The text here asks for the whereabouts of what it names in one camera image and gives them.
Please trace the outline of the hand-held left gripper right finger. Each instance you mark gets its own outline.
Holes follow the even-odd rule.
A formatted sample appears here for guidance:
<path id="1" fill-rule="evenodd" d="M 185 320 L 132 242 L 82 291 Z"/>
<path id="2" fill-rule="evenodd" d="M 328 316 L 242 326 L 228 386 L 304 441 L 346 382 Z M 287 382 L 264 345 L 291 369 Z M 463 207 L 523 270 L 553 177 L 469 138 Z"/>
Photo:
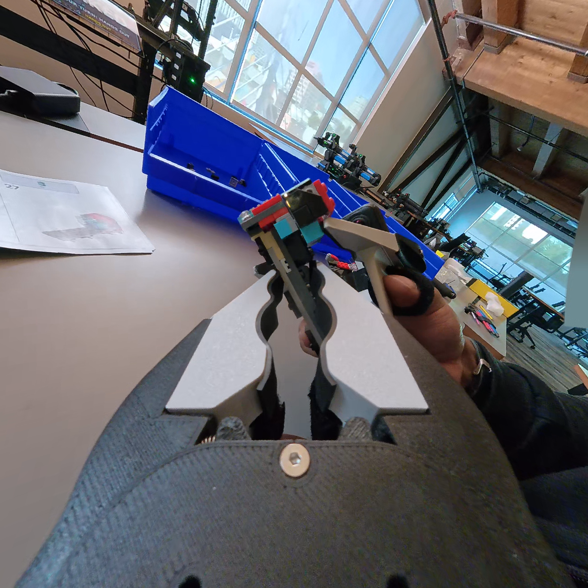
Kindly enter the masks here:
<path id="1" fill-rule="evenodd" d="M 309 397 L 312 437 L 337 437 L 353 417 L 425 415 L 429 406 L 385 317 L 363 293 L 318 264 L 331 319 Z"/>

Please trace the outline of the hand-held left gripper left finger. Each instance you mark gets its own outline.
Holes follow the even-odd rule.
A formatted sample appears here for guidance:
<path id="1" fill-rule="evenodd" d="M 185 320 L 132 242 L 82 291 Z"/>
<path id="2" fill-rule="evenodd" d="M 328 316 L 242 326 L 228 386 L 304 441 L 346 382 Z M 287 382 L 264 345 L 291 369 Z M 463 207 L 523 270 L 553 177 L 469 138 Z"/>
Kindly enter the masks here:
<path id="1" fill-rule="evenodd" d="M 283 280 L 260 277 L 215 313 L 166 403 L 169 413 L 237 417 L 253 439 L 280 439 L 285 404 L 269 339 L 278 326 Z"/>

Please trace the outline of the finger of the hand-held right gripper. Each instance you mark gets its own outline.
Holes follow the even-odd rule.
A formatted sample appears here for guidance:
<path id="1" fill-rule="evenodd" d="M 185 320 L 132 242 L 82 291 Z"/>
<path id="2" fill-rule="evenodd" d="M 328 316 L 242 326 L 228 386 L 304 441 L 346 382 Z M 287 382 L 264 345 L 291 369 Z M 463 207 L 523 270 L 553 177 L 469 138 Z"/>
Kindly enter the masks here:
<path id="1" fill-rule="evenodd" d="M 384 317 L 391 317 L 392 305 L 383 278 L 386 268 L 399 262 L 400 248 L 395 235 L 332 217 L 324 220 L 323 230 L 334 242 L 352 252 L 363 263 L 381 313 Z"/>

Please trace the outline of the red black toy brick build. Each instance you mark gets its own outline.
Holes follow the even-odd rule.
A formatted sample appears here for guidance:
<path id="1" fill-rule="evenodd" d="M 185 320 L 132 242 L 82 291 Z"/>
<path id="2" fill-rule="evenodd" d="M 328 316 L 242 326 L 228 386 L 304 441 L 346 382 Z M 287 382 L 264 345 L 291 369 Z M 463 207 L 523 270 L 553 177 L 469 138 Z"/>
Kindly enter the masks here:
<path id="1" fill-rule="evenodd" d="M 331 216 L 335 209 L 335 201 L 321 180 L 304 180 L 281 198 L 300 230 Z"/>

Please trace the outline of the long black toy brick assembly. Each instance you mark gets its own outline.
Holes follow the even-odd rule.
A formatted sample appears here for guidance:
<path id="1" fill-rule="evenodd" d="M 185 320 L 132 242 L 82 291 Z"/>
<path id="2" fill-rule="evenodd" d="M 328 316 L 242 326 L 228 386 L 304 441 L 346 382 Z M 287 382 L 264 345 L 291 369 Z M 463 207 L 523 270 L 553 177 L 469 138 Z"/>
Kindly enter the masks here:
<path id="1" fill-rule="evenodd" d="M 326 303 L 320 298 L 325 280 L 312 247 L 304 241 L 281 195 L 243 210 L 238 222 L 264 260 L 256 268 L 258 274 L 276 272 L 290 309 L 304 319 L 310 347 L 318 355 L 332 324 Z"/>

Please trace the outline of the instruction booklet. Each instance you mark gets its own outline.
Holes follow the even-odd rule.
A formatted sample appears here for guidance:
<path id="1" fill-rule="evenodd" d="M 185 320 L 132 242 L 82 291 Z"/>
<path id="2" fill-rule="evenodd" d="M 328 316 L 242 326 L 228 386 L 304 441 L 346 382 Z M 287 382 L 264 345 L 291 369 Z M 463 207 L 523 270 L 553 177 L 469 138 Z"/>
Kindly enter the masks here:
<path id="1" fill-rule="evenodd" d="M 151 254 L 107 188 L 1 170 L 1 248 L 52 254 Z"/>

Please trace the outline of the grey desk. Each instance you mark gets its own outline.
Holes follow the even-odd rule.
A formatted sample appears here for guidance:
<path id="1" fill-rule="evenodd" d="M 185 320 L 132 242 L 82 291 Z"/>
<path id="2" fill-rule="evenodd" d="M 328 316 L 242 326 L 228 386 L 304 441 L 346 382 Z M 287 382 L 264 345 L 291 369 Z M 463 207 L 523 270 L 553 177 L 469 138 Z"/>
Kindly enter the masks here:
<path id="1" fill-rule="evenodd" d="M 128 394 L 254 283 L 246 234 L 153 194 L 141 168 L 125 146 L 1 113 L 1 169 L 108 187 L 155 246 L 1 251 L 1 587 L 37 555 Z"/>

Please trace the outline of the white adjacent desk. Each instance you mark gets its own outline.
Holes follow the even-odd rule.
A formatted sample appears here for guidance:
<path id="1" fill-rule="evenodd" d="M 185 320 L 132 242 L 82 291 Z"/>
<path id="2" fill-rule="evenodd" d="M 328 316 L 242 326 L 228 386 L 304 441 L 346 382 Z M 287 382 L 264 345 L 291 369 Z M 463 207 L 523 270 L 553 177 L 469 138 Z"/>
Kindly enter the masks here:
<path id="1" fill-rule="evenodd" d="M 143 153 L 144 125 L 84 102 L 80 104 L 80 111 L 71 116 L 44 117 L 6 105 L 1 105 L 1 112 Z"/>

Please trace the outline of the person's right hand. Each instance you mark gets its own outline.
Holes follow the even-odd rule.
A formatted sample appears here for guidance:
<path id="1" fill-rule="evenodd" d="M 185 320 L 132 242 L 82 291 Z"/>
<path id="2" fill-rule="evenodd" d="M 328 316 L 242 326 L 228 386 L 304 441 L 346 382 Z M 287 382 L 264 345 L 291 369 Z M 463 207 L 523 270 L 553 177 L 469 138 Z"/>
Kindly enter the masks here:
<path id="1" fill-rule="evenodd" d="M 477 350 L 462 332 L 461 324 L 452 310 L 435 290 L 435 296 L 427 311 L 420 316 L 401 316 L 399 311 L 413 306 L 420 297 L 417 284 L 411 279 L 389 275 L 383 278 L 396 320 L 410 333 L 449 376 L 463 388 L 472 383 L 477 369 Z"/>

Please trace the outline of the clear plastic bag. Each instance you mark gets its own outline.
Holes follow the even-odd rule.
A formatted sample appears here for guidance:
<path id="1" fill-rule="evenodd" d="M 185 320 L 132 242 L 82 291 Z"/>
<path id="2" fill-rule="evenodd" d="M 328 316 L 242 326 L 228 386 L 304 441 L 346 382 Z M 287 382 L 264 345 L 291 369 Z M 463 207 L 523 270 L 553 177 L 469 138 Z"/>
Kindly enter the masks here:
<path id="1" fill-rule="evenodd" d="M 455 291 L 466 288 L 467 284 L 474 279 L 466 272 L 465 268 L 453 258 L 445 260 L 445 263 L 437 272 L 435 278 L 440 283 L 449 285 Z"/>

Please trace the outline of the pink and blue tools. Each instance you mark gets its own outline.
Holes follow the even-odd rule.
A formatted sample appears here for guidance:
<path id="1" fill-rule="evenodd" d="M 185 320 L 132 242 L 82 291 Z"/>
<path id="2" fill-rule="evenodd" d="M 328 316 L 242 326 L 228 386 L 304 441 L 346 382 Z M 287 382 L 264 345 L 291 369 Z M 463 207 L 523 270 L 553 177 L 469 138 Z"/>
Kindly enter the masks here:
<path id="1" fill-rule="evenodd" d="M 494 324 L 489 312 L 487 312 L 483 307 L 471 303 L 466 305 L 463 310 L 466 314 L 471 315 L 476 323 L 482 326 L 493 337 L 496 339 L 500 337 L 497 327 Z"/>

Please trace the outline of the yellow block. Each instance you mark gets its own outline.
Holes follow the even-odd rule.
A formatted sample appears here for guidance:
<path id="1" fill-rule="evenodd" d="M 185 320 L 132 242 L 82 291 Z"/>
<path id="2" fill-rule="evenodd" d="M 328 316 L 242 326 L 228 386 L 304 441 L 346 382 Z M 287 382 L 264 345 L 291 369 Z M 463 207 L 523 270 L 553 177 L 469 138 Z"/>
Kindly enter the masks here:
<path id="1" fill-rule="evenodd" d="M 509 302 L 506 298 L 499 295 L 495 290 L 493 290 L 489 285 L 482 282 L 479 279 L 472 279 L 468 284 L 467 287 L 476 295 L 476 299 L 479 299 L 481 307 L 486 310 L 486 301 L 484 299 L 486 292 L 493 291 L 496 293 L 500 298 L 502 305 L 504 307 L 504 313 L 499 318 L 494 318 L 492 315 L 491 318 L 493 320 L 497 320 L 498 322 L 502 322 L 514 316 L 516 313 L 519 312 L 519 308 Z"/>

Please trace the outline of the black office chair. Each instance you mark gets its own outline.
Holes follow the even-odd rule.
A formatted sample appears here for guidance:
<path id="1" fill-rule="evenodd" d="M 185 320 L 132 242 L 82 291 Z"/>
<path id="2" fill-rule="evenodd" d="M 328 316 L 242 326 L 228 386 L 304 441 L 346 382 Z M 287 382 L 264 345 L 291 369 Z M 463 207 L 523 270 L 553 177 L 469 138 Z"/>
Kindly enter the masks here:
<path id="1" fill-rule="evenodd" d="M 526 285 L 533 276 L 523 270 L 506 284 L 499 294 L 502 298 L 517 306 L 518 310 L 507 319 L 506 333 L 518 343 L 526 339 L 530 348 L 536 349 L 535 341 L 530 333 L 531 327 L 537 327 L 548 334 L 554 334 L 564 324 L 564 315 L 555 307 L 544 302 Z"/>

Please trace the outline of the large window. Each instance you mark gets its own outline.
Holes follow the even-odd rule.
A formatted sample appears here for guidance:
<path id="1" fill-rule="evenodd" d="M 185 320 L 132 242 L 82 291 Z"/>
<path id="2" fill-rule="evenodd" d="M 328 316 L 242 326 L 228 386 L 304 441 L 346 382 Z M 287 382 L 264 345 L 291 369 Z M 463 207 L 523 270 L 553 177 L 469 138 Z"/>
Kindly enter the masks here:
<path id="1" fill-rule="evenodd" d="M 420 1 L 218 1 L 202 102 L 321 152 L 356 141 L 424 32 Z"/>

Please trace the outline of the person's black jacket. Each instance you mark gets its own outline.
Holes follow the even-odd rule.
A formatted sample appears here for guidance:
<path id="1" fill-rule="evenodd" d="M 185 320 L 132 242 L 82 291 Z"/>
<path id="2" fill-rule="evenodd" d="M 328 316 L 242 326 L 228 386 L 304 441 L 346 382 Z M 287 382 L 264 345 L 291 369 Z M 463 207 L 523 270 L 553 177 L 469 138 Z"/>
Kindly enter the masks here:
<path id="1" fill-rule="evenodd" d="M 540 532 L 576 587 L 587 587 L 587 467 L 520 483 Z"/>

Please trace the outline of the black hub green lights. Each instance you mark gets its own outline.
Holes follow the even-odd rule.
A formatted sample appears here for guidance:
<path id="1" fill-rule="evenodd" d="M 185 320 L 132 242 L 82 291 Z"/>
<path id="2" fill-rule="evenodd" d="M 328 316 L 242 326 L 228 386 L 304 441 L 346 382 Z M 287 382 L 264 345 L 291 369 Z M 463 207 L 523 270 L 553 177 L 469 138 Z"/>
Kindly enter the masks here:
<path id="1" fill-rule="evenodd" d="M 171 57 L 165 56 L 162 63 L 165 84 L 201 103 L 210 65 L 183 40 L 171 40 L 168 45 Z"/>

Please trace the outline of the black charger box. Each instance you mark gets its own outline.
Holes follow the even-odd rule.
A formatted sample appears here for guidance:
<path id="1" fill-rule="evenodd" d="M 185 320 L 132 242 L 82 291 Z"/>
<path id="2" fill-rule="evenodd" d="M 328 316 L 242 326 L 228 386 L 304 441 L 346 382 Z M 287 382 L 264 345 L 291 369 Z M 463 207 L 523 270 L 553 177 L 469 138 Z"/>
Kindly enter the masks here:
<path id="1" fill-rule="evenodd" d="M 40 117 L 64 117 L 80 111 L 79 94 L 32 70 L 1 66 L 1 109 Z"/>

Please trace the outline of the clear acrylic sign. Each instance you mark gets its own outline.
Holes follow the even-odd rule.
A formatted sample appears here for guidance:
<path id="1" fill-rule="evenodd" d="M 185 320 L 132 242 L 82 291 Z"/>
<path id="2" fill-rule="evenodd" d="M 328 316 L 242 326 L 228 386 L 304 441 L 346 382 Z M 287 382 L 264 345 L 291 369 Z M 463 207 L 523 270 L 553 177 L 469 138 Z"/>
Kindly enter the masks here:
<path id="1" fill-rule="evenodd" d="M 66 13 L 135 53 L 142 51 L 134 13 L 114 1 L 50 1 Z"/>

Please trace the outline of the black metal desk frame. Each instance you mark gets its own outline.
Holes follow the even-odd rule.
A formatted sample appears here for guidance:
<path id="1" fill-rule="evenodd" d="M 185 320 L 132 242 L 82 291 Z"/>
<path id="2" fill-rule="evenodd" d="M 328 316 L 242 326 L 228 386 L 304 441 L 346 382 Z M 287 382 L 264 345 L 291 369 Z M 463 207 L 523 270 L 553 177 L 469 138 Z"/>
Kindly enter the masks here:
<path id="1" fill-rule="evenodd" d="M 95 107 L 103 107 L 134 122 L 144 124 L 154 82 L 155 50 L 147 46 L 141 55 L 115 47 L 113 40 L 99 40 L 99 34 L 82 31 L 82 25 L 48 1 L 26 1 L 34 5 L 40 22 L 1 5 L 1 39 L 60 63 L 70 71 L 73 87 Z"/>

